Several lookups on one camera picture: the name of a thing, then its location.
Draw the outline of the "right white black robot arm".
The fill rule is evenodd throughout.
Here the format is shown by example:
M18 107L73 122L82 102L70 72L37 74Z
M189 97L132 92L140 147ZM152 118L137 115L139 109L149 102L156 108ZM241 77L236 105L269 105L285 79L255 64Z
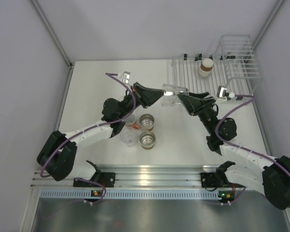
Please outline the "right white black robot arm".
M219 185L239 184L259 192L280 210L290 208L290 158L275 158L236 144L235 120L229 113L217 117L218 106L208 92L177 96L188 114L198 116L205 126L209 149L226 159L216 169Z

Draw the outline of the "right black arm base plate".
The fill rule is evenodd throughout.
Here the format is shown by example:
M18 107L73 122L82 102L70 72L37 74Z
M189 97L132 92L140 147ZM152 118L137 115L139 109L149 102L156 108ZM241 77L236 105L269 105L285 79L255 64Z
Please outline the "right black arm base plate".
M220 186L216 173L200 173L201 185L205 189L215 189Z

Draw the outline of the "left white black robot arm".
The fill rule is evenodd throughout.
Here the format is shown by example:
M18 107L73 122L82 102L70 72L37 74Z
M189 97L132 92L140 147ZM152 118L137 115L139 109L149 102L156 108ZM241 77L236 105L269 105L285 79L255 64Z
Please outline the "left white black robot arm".
M134 83L126 94L121 101L108 98L103 104L101 120L87 128L69 133L58 130L52 132L37 157L37 162L42 167L40 176L50 176L56 181L67 177L81 178L89 186L98 185L101 178L97 165L89 160L77 161L78 153L96 142L120 134L125 126L124 120L138 106L150 107L164 95L164 91Z

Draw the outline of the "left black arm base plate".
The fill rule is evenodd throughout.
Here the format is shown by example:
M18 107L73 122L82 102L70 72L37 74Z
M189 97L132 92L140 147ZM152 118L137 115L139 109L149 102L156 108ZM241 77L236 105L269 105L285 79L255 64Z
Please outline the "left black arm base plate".
M90 181L97 182L106 188L113 188L115 185L115 177L116 177L116 173L113 173L113 172L97 172L90 179ZM88 182L74 180L73 187L90 188L90 187L98 187L98 186L88 183Z

